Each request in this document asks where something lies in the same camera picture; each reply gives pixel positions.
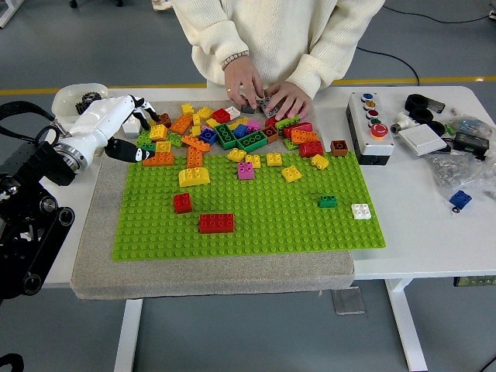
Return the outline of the person's right hand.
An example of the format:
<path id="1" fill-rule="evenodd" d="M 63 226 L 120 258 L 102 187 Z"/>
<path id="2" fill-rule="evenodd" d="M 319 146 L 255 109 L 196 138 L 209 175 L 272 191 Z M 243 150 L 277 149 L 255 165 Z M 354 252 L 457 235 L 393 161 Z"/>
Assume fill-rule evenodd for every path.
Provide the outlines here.
<path id="1" fill-rule="evenodd" d="M 228 98 L 239 104 L 257 107 L 257 98 L 264 96 L 258 70 L 248 56 L 241 56 L 230 62 L 225 70 L 225 87 Z"/>

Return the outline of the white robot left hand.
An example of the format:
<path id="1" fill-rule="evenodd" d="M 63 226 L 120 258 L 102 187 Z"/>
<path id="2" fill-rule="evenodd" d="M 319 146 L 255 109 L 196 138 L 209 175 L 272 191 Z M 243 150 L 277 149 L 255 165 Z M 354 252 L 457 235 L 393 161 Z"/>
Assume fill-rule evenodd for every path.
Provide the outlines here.
<path id="1" fill-rule="evenodd" d="M 152 105 L 144 98 L 132 95 L 105 98 L 92 102 L 70 130 L 70 136 L 62 142 L 84 155 L 88 163 L 97 149 L 104 149 L 108 157 L 127 163 L 139 163 L 155 156 L 152 150 L 142 150 L 136 145 L 114 135 L 132 115 L 145 130 L 150 129 L 143 111 L 155 122 L 160 118 Z"/>

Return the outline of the person's left hand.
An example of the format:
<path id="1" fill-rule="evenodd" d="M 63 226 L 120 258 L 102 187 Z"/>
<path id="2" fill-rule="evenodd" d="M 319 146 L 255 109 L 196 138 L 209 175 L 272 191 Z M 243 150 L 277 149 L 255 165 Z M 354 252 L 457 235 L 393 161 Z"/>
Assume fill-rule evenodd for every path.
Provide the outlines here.
<path id="1" fill-rule="evenodd" d="M 276 114 L 277 120 L 283 119 L 284 116 L 290 119 L 296 115 L 306 116 L 310 112 L 312 100 L 303 90 L 291 82 L 283 81 L 273 84 L 264 93 L 266 97 L 270 97 L 267 104 L 268 112 L 279 106 L 279 111 Z"/>

